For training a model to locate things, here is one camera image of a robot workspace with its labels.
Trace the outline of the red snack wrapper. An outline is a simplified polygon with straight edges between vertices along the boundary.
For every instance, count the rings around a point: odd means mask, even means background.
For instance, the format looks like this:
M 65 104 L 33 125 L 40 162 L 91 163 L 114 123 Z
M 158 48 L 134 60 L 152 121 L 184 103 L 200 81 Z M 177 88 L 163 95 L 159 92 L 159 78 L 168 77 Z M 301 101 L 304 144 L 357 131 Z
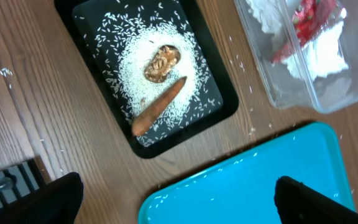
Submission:
M 277 1 L 277 5 L 281 28 L 276 34 L 281 40 L 272 41 L 270 63 L 292 63 L 300 52 L 307 66 L 328 68 L 338 63 L 346 67 L 338 40 L 347 11 L 339 1 L 301 1 L 292 17 L 285 1 Z

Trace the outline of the orange carrot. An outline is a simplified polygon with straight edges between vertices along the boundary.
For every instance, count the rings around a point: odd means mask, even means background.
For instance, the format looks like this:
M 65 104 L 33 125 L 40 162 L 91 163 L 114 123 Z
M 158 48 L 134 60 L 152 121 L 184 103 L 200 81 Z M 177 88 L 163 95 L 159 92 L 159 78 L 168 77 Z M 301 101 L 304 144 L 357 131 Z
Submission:
M 141 136 L 145 134 L 168 105 L 175 99 L 186 83 L 187 77 L 181 77 L 153 103 L 151 103 L 132 123 L 132 134 Z

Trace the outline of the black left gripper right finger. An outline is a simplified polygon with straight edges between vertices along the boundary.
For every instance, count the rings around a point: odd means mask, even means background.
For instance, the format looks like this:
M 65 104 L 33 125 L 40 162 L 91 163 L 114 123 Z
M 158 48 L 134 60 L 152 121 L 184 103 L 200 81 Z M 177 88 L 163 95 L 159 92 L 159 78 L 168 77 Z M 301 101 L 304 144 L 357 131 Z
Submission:
M 289 176 L 276 181 L 274 202 L 283 224 L 358 224 L 358 213 Z

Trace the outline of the brown food scrap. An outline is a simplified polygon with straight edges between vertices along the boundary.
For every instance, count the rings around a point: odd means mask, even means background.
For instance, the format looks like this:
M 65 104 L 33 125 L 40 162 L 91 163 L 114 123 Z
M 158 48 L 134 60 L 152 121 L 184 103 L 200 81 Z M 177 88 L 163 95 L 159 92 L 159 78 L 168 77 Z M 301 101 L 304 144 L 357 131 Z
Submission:
M 176 47 L 163 45 L 145 67 L 144 76 L 152 83 L 163 83 L 180 60 L 181 53 Z

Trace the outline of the white tissue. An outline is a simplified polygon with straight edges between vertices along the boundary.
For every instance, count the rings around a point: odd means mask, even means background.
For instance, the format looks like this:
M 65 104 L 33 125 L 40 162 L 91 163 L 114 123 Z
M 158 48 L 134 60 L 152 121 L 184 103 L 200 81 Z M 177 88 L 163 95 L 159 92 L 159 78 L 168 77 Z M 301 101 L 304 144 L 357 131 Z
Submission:
M 280 16 L 278 2 L 273 0 L 247 1 L 249 13 L 258 20 L 262 32 L 272 35 L 271 62 L 287 66 L 291 76 L 301 79 L 296 64 L 295 49 L 286 39 L 288 32 Z M 301 0 L 286 2 L 290 20 L 300 42 L 312 80 L 326 78 L 349 68 L 339 53 L 346 8 L 340 1 Z

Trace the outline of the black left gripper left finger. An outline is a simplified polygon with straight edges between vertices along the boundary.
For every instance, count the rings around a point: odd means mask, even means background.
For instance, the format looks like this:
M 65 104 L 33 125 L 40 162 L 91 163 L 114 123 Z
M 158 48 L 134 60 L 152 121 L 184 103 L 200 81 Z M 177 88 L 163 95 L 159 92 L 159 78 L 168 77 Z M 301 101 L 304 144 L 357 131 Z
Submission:
M 84 185 L 77 172 L 54 180 L 0 209 L 0 224 L 73 224 L 81 207 Z

